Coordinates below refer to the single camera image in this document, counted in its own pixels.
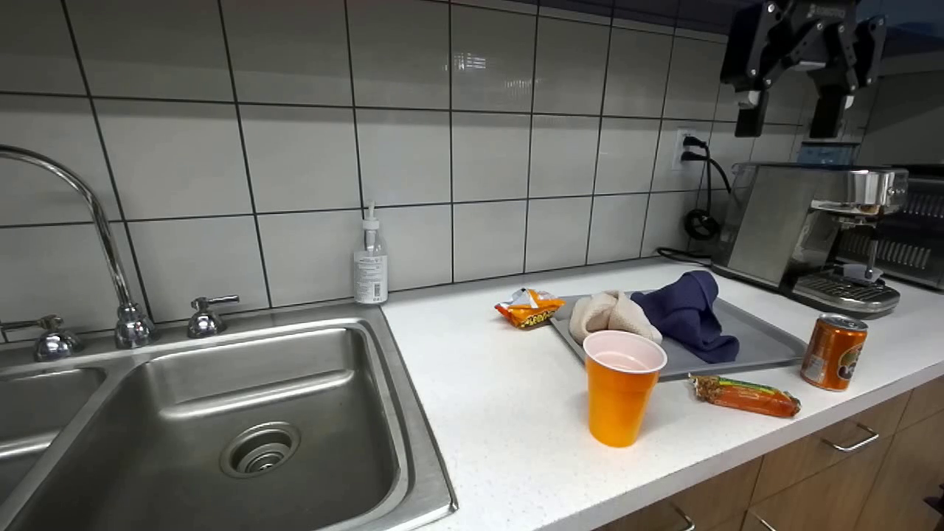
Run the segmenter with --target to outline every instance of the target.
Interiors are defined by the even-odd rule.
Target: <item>cabinet drawer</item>
[[[889,446],[889,437],[906,406],[906,396],[886,402],[872,411],[865,411],[858,417],[849,417],[837,425],[828,425],[806,440],[797,440],[760,461],[757,483],[751,498],[760,501],[778,489],[787,489],[840,461],[849,455],[872,455]]]
[[[902,428],[923,422],[936,412],[944,412],[944,378],[911,389],[909,406],[902,412]]]
[[[706,483],[697,483],[673,498],[642,507],[611,531],[685,531],[697,529],[740,529],[740,514],[750,505],[750,489],[757,476],[757,461],[728,468]]]

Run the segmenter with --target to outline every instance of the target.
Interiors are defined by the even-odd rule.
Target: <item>drawer handle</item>
[[[862,422],[855,422],[855,425],[858,425],[858,430],[865,430],[865,440],[849,442],[849,446],[837,446],[837,442],[831,442],[831,440],[824,440],[824,442],[827,442],[828,449],[840,452],[840,455],[855,455],[855,452],[862,452],[865,446],[872,446],[872,442],[883,440],[880,430],[872,430],[872,428],[867,428],[867,425],[862,425]]]
[[[685,531],[698,531],[698,526],[678,505],[673,505],[673,509],[685,520]]]
[[[750,514],[751,520],[757,520],[768,531],[775,531],[772,521],[768,521],[760,514]]]

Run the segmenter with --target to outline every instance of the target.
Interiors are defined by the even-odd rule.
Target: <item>orange cup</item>
[[[632,446],[641,437],[650,396],[667,350],[625,331],[598,331],[583,340],[588,355],[588,422],[604,446]]]

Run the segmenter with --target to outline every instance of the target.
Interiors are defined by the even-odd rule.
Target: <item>white countertop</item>
[[[698,265],[641,262],[527,285],[555,296],[657,290]],[[721,299],[809,340],[818,310],[716,278]],[[944,299],[899,285],[896,313],[869,321],[847,393],[799,380],[797,366],[740,371],[803,402],[797,419],[698,403],[685,380],[657,383],[629,449],[583,425],[582,363],[552,328],[514,331],[493,310],[520,284],[428,291],[384,306],[433,425],[459,509],[433,529],[597,529],[735,468],[824,425],[944,374]]]

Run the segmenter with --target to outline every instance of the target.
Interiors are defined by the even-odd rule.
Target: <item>blue cloth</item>
[[[632,300],[642,306],[647,319],[670,340],[682,343],[706,363],[735,360],[738,337],[722,337],[713,316],[716,284],[709,271],[688,271],[657,291],[633,291]]]

